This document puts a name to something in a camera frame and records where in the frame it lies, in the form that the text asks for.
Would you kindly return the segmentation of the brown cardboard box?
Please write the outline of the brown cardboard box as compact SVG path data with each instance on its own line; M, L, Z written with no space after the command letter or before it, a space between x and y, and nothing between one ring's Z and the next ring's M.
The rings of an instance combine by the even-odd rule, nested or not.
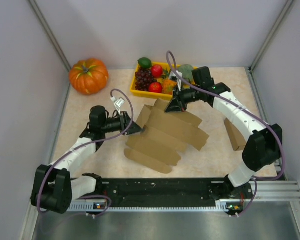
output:
M234 151L243 151L246 146L246 140L240 131L226 118L224 125Z

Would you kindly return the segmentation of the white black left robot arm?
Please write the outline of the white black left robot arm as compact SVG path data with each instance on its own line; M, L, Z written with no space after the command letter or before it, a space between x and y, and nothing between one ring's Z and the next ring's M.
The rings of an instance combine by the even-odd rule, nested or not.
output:
M104 191L101 177L84 173L72 178L82 163L95 154L106 141L106 134L134 135L144 131L126 111L115 111L109 117L108 111L100 105L90 110L89 122L76 143L59 159L50 165L40 165L34 177L30 202L34 207L65 213L72 201L91 196L99 198Z

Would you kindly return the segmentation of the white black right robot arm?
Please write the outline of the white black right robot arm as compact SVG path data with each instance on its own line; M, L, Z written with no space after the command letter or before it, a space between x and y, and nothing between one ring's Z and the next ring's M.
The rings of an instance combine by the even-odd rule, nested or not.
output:
M251 113L238 101L231 89L224 83L215 83L210 69L206 66L192 70L194 84L184 88L187 81L181 72L172 68L170 80L177 85L172 99L165 109L166 113L185 112L189 103L203 101L222 113L236 127L246 141L242 152L242 163L224 178L223 186L210 193L217 199L226 195L235 198L250 179L263 167L285 159L283 150L283 130L278 124L269 125Z

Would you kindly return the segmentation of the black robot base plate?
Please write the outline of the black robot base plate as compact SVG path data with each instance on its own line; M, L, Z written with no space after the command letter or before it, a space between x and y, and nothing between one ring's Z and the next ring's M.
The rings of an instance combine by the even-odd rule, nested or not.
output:
M217 200L241 202L250 199L249 183L233 188L223 178L103 178L96 191L114 207L212 207Z

